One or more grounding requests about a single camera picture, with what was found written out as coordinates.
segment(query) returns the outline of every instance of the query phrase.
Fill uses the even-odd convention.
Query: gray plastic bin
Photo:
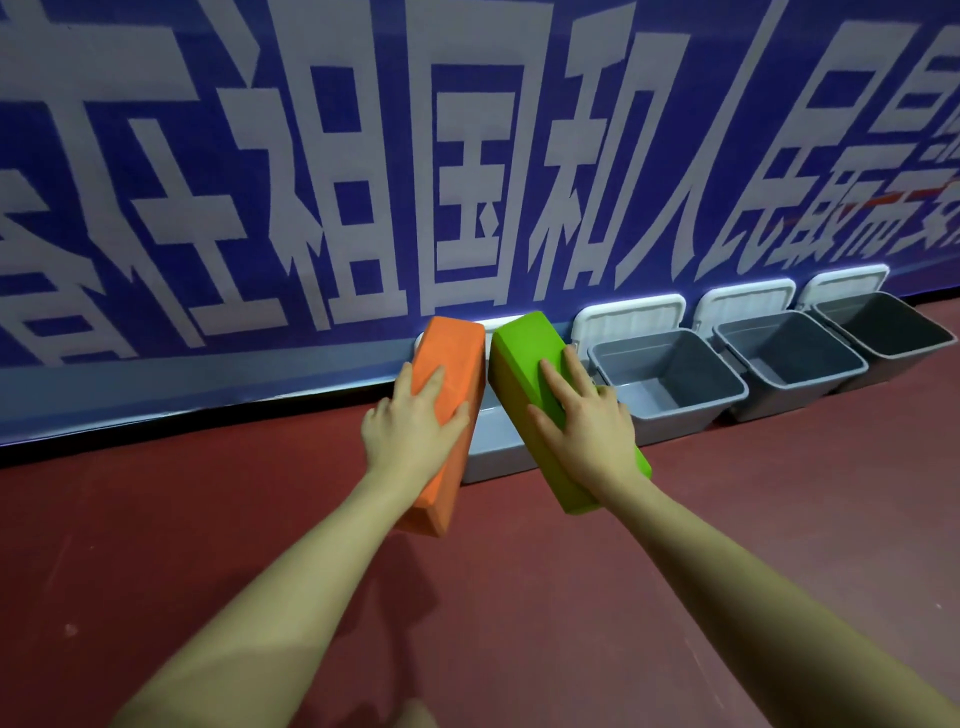
[[[537,466],[510,416],[488,386],[473,428],[463,483],[532,471]]]
[[[925,356],[956,343],[956,336],[889,293],[817,303],[812,314],[833,328],[870,365],[840,386],[849,392],[903,374]]]
[[[687,328],[590,347],[603,380],[630,408],[639,446],[699,432],[747,396],[747,385]]]
[[[732,321],[713,328],[718,344],[743,367],[750,395],[731,408],[739,422],[806,407],[867,371],[867,362],[800,311]]]

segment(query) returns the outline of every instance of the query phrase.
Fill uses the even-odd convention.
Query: white bin lid
[[[709,338],[713,335],[713,327],[718,324],[780,313],[790,305],[796,292],[797,284],[791,279],[759,280],[712,288],[697,303],[693,330]]]
[[[479,324],[480,326],[482,326],[484,329],[487,330],[487,358],[488,359],[490,358],[490,343],[493,340],[493,332],[496,331],[498,328],[502,327],[504,324],[509,324],[511,321],[515,321],[516,319],[520,318],[520,316],[524,316],[524,315],[525,314],[522,314],[522,313],[515,313],[512,316],[500,316],[499,318],[496,318],[496,319],[484,319],[483,321],[477,322],[477,324]],[[414,352],[420,348],[420,339],[422,338],[423,338],[423,332],[421,332],[420,335],[417,337],[417,339],[414,341]]]
[[[884,263],[819,273],[804,286],[797,299],[797,309],[803,311],[816,303],[836,301],[861,293],[874,293],[880,290],[889,273],[890,266]]]
[[[679,293],[589,305],[573,320],[570,339],[584,357],[590,347],[605,341],[676,328],[684,319],[684,311],[686,299]]]

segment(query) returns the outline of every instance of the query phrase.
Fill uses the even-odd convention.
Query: foam block
[[[437,367],[444,365],[444,388],[435,408],[437,421],[445,425],[466,400],[470,403],[470,422],[440,471],[396,524],[397,528],[426,536],[443,536],[450,526],[453,505],[467,466],[470,438],[487,385],[486,335],[479,324],[443,316],[431,319],[423,333],[414,355],[411,392],[418,394]]]
[[[599,503],[566,474],[527,414],[527,404],[532,402],[542,409],[557,427],[563,428],[566,425],[564,409],[553,396],[540,371],[540,360],[546,359],[570,381],[570,372],[563,358],[564,346],[560,334],[539,311],[504,324],[493,333],[490,385],[564,511],[580,514],[597,508]],[[650,464],[639,449],[636,449],[636,466],[650,477]]]

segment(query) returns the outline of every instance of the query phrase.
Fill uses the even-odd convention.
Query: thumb
[[[546,441],[547,446],[553,450],[554,454],[560,452],[564,444],[564,433],[557,427],[557,424],[550,419],[550,416],[547,415],[546,412],[535,404],[527,405],[527,414],[530,416],[530,419],[534,421],[537,432],[539,432],[540,437]]]
[[[449,419],[446,425],[440,428],[440,436],[444,439],[444,442],[449,443],[449,446],[452,448],[453,444],[457,442],[457,438],[460,437],[461,433],[469,424],[470,403],[468,401],[462,401],[460,402],[460,406],[454,410],[453,417]]]

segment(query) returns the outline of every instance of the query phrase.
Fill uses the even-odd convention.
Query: floor
[[[960,331],[960,301],[924,312]],[[0,722],[102,726],[363,471],[364,407],[0,471]],[[900,379],[645,449],[661,488],[960,701],[960,346]],[[539,473],[391,535],[295,725],[754,726],[610,514]]]

